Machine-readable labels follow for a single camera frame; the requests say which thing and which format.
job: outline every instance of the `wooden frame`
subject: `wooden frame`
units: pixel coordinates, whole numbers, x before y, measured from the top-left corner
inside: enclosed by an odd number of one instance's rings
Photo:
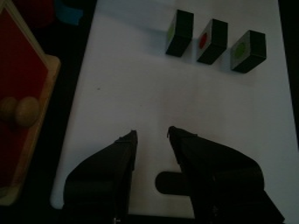
[[[14,203],[20,191],[22,189],[25,175],[33,156],[34,145],[38,139],[38,134],[42,126],[42,119],[46,112],[49,99],[52,96],[52,89],[57,73],[60,70],[60,60],[57,57],[46,55],[44,53],[33,37],[30,29],[28,28],[24,19],[17,9],[14,8],[14,5],[10,0],[0,0],[0,15],[4,9],[9,13],[9,16],[13,19],[22,35],[25,36],[28,42],[30,43],[32,49],[36,51],[36,54],[38,55],[41,63],[45,65],[48,69],[48,74],[45,81],[42,83],[41,94],[38,98],[40,110],[41,110],[38,120],[34,123],[34,125],[28,129],[28,135],[24,141],[22,150],[20,153],[17,166],[14,168],[13,180],[10,182],[10,185],[8,187],[0,188],[0,206],[10,206]]]

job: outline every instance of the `dark green block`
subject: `dark green block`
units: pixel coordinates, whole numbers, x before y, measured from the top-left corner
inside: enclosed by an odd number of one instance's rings
[[[245,74],[267,59],[265,34],[247,31],[229,51],[231,70]]]
[[[212,19],[205,26],[197,45],[197,61],[210,65],[228,46],[228,23]]]
[[[181,57],[192,41],[193,14],[177,10],[166,32],[165,54]]]

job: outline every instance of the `red board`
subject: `red board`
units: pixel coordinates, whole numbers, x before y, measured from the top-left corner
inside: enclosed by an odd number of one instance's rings
[[[0,100],[40,98],[48,69],[6,9],[0,15]],[[0,188],[9,186],[28,129],[0,121]]]

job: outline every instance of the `wooden board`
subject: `wooden board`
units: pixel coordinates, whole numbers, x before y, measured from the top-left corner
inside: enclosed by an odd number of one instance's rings
[[[0,205],[10,205],[30,163],[60,60],[44,54],[10,0],[0,0],[0,33],[0,100],[30,96],[40,104],[30,128],[0,121]]]
[[[38,98],[41,113],[37,122],[28,129],[28,134],[22,142],[22,148],[18,153],[17,164],[13,169],[12,182],[9,186],[0,188],[0,193],[2,197],[0,197],[0,205],[9,206],[14,203],[18,193],[22,189],[22,184],[25,180],[25,174],[28,171],[28,167],[30,164],[34,145],[38,139],[38,134],[42,126],[42,118],[46,112],[49,99],[52,96],[52,88],[54,85],[54,81],[57,78],[58,70],[60,70],[60,60],[57,57],[46,55],[49,72],[46,75],[46,79],[42,85],[41,94]]]

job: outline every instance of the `wooden knob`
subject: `wooden knob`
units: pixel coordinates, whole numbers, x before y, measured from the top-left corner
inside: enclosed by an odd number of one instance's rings
[[[33,126],[40,115],[40,103],[36,98],[28,96],[18,102],[13,97],[5,97],[0,101],[0,119],[25,128]]]

